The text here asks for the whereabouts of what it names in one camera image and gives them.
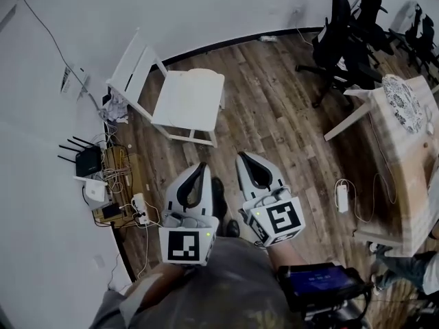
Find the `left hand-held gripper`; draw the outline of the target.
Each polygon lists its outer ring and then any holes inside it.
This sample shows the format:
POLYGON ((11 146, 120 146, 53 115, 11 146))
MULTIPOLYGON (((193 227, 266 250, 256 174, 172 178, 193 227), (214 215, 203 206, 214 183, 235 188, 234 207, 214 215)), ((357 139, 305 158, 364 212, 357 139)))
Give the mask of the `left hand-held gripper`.
POLYGON ((167 188, 167 209, 158 229, 164 263, 205 266, 213 249, 219 220, 213 216, 211 170, 200 162, 183 171, 167 188), (199 214, 183 214, 191 210, 199 214))

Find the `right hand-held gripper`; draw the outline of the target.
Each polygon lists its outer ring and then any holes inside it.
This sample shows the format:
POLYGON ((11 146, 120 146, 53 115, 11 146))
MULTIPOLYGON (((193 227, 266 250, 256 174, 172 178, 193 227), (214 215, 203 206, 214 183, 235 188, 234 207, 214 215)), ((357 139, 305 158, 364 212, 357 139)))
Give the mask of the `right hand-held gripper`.
POLYGON ((239 152, 235 160, 239 188, 244 195, 239 210, 244 223, 257 237, 257 245, 273 246, 294 238, 305 229, 298 197, 284 186, 280 169, 264 157, 239 152), (257 197, 257 191, 272 191, 257 197))

